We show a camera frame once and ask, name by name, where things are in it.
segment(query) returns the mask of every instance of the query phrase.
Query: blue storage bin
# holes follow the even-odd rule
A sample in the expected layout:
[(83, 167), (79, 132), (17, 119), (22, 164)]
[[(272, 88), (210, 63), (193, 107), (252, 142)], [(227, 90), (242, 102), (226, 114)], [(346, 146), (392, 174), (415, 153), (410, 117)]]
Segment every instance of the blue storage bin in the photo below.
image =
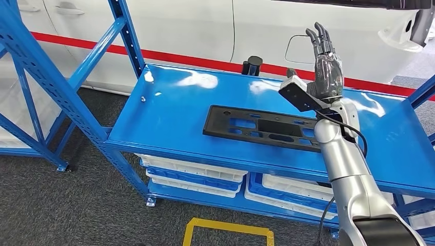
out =
[(150, 174), (161, 176), (161, 177), (178, 179), (186, 182), (197, 183), (200, 185), (220, 188), (229, 191), (237, 191), (239, 189), (239, 186), (242, 184), (242, 182), (232, 182), (232, 181), (227, 181), (218, 178), (210, 178), (206, 176), (195, 175), (195, 174), (190, 174), (185, 172), (178, 172), (174, 170), (156, 168), (151, 166), (147, 167), (147, 171)]
[[(293, 193), (278, 191), (274, 189), (265, 188), (262, 185), (263, 174), (262, 173), (249, 173), (248, 180), (248, 190), (251, 193), (271, 197), (278, 200), (288, 201), (304, 205), (307, 207), (312, 207), (315, 209), (323, 210), (328, 205), (329, 201), (324, 201), (320, 199), (315, 199), (311, 197), (301, 196)], [(337, 213), (337, 205), (335, 203), (331, 204), (328, 210), (331, 213)]]

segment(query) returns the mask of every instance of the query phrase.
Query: yellow tape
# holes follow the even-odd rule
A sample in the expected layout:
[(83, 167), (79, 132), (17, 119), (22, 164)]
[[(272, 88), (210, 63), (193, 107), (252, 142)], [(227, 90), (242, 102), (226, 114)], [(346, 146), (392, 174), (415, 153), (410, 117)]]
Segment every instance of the yellow tape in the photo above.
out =
[(227, 223), (227, 222), (221, 222), (221, 221), (215, 221), (209, 219), (192, 218), (189, 221), (189, 223), (187, 223), (186, 225), (186, 232), (184, 234), (183, 246), (190, 246), (190, 243), (192, 242), (193, 228), (195, 226), (266, 236), (267, 246), (275, 245), (273, 231), (270, 231), (268, 228), (252, 227), (250, 225)]

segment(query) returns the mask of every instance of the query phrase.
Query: robotic arm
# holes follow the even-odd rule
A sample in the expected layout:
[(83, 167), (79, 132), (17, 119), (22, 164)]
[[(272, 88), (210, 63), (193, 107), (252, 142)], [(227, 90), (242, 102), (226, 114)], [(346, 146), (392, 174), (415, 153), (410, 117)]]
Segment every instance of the robotic arm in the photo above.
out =
[[(316, 56), (315, 81), (304, 83), (294, 70), (283, 81), (279, 93), (301, 112), (315, 110), (318, 122), (314, 135), (320, 144), (335, 196), (340, 245), (424, 246), (412, 229), (382, 196), (367, 166), (367, 144), (359, 132), (358, 112), (344, 98), (342, 63), (328, 31), (319, 23), (306, 34)], [(358, 135), (365, 142), (362, 151)]]

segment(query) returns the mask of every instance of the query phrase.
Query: red stripe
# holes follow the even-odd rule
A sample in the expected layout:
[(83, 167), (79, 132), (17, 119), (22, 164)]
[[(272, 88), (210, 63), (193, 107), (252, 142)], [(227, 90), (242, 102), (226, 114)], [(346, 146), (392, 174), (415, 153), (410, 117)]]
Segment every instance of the red stripe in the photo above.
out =
[[(50, 42), (54, 44), (68, 45), (68, 46), (74, 46), (74, 47), (86, 48), (86, 49), (92, 49), (96, 45), (96, 42), (82, 40), (82, 39), (62, 37), (62, 36), (38, 33), (38, 32), (32, 32), (32, 34), (39, 41)], [(125, 47), (119, 45), (111, 45), (107, 49), (107, 52), (122, 54), (122, 55), (127, 54)], [(144, 56), (144, 58), (148, 58), (148, 59), (192, 65), (192, 66), (203, 67), (203, 68), (211, 68), (211, 69), (217, 69), (217, 70), (223, 70), (229, 72), (240, 72), (242, 70), (241, 64), (234, 64), (225, 61), (210, 60), (210, 59), (197, 58), (197, 57), (191, 57), (185, 55), (176, 55), (176, 54), (170, 54), (170, 53), (164, 53), (164, 52), (158, 52), (152, 50), (142, 50), (142, 55)], [(271, 65), (271, 64), (263, 64), (261, 66), (261, 71), (265, 73), (285, 76), (287, 68)], [(299, 70), (299, 69), (296, 69), (296, 71), (300, 78), (314, 80), (313, 72)], [(400, 96), (409, 96), (413, 91), (415, 91), (415, 89), (411, 89), (411, 88), (385, 85), (380, 83), (359, 80), (355, 78), (345, 78), (344, 81), (346, 87), (360, 89), (360, 90), (367, 90), (367, 91), (376, 91), (376, 92), (388, 93), (388, 94), (400, 95)], [(429, 100), (435, 101), (435, 96), (432, 96)]]

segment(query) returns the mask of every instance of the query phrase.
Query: black plastic tray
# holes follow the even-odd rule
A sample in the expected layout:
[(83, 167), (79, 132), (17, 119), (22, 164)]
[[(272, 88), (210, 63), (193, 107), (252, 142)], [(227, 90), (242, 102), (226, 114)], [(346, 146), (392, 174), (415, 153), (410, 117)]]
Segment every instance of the black plastic tray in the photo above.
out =
[(267, 111), (212, 105), (203, 134), (257, 144), (320, 152), (317, 120)]

